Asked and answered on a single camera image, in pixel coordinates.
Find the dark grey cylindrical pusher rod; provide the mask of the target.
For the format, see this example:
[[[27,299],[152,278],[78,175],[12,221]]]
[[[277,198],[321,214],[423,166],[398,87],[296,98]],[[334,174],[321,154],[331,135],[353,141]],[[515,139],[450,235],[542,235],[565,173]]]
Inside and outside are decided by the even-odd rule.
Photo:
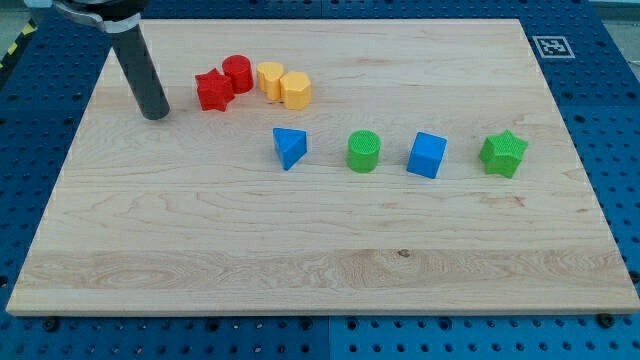
[[[140,26],[108,37],[143,117],[159,120],[167,116],[170,105]]]

